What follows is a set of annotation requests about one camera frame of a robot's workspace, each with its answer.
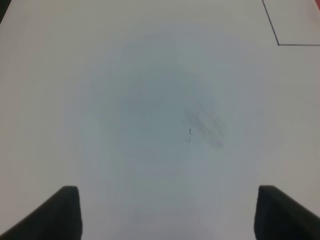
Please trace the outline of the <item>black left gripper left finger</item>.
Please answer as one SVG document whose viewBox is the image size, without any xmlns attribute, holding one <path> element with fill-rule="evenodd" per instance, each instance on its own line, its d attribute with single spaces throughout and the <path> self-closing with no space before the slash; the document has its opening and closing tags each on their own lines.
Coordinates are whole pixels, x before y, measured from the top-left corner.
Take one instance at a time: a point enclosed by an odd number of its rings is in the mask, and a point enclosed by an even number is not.
<svg viewBox="0 0 320 240">
<path fill-rule="evenodd" d="M 32 213 L 0 235 L 2 240 L 80 240 L 83 221 L 80 193 L 64 186 Z"/>
</svg>

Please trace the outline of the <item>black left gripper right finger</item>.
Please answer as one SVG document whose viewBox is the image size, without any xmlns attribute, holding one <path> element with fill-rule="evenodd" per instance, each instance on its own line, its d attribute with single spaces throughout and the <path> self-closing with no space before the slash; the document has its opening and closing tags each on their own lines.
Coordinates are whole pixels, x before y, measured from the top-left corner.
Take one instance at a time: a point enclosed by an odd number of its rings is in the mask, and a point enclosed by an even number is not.
<svg viewBox="0 0 320 240">
<path fill-rule="evenodd" d="M 254 216 L 257 240 L 318 240 L 320 218 L 272 185 L 261 185 Z"/>
</svg>

